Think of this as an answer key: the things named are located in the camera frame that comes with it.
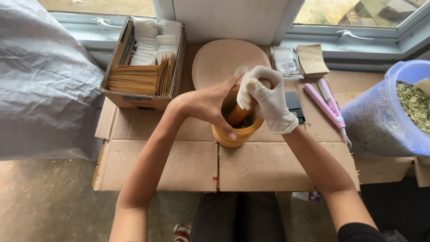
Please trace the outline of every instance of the window handle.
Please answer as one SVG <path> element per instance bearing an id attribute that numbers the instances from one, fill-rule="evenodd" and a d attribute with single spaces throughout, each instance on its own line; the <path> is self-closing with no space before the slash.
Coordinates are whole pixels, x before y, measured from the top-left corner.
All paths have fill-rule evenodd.
<path id="1" fill-rule="evenodd" d="M 373 38 L 358 37 L 358 36 L 354 35 L 353 33 L 351 33 L 351 31 L 349 31 L 349 30 L 337 31 L 333 35 L 334 36 L 340 36 L 338 38 L 338 41 L 348 40 L 348 39 L 351 40 L 352 39 L 352 40 L 359 40 L 359 41 L 363 41 L 363 42 L 370 42 L 373 40 Z"/>
<path id="2" fill-rule="evenodd" d="M 118 30 L 118 29 L 122 29 L 123 26 L 119 26 L 119 25 L 111 25 L 112 21 L 109 19 L 104 19 L 104 18 L 95 18 L 92 20 L 97 20 L 97 24 L 99 26 L 101 26 L 103 29 L 109 29 L 109 30 Z"/>

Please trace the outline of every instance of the white cord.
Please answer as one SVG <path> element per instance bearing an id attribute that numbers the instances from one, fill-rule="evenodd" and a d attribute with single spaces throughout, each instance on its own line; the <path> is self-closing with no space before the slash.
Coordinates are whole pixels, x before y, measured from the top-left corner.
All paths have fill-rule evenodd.
<path id="1" fill-rule="evenodd" d="M 341 133 L 342 133 L 343 137 L 345 138 L 345 140 L 348 142 L 349 150 L 351 150 L 351 148 L 352 148 L 352 143 L 351 143 L 351 141 L 348 139 L 347 132 L 346 132 L 345 128 L 341 128 Z"/>

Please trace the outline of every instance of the white plastic sheet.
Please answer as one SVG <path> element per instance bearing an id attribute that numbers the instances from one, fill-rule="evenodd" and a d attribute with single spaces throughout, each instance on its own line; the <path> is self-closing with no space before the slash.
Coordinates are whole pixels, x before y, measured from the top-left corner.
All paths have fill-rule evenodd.
<path id="1" fill-rule="evenodd" d="M 0 23 L 0 160 L 96 160 L 104 71 L 36 0 L 1 0 Z"/>

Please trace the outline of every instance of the digital scale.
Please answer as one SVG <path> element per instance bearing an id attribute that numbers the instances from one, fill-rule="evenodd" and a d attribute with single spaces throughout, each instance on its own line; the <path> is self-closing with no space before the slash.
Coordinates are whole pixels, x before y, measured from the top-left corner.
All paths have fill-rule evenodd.
<path id="1" fill-rule="evenodd" d="M 298 118 L 299 123 L 304 123 L 306 120 L 303 115 L 303 110 L 301 109 L 300 101 L 297 97 L 296 92 L 285 93 L 285 102 L 287 104 L 288 110 Z"/>

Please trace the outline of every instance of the pink mini hair straightener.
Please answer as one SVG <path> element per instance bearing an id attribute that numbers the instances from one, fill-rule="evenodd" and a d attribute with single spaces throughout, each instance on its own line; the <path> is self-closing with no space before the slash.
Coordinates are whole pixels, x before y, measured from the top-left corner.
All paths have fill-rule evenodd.
<path id="1" fill-rule="evenodd" d="M 347 133 L 345 131 L 345 122 L 342 118 L 341 112 L 339 111 L 338 105 L 330 92 L 327 83 L 323 79 L 318 80 L 318 87 L 322 93 L 324 99 L 315 91 L 315 89 L 309 84 L 304 85 L 306 92 L 312 97 L 312 99 L 317 103 L 319 108 L 330 118 L 330 120 L 341 130 L 342 136 L 348 142 L 348 147 L 351 150 L 352 144 L 348 139 Z"/>

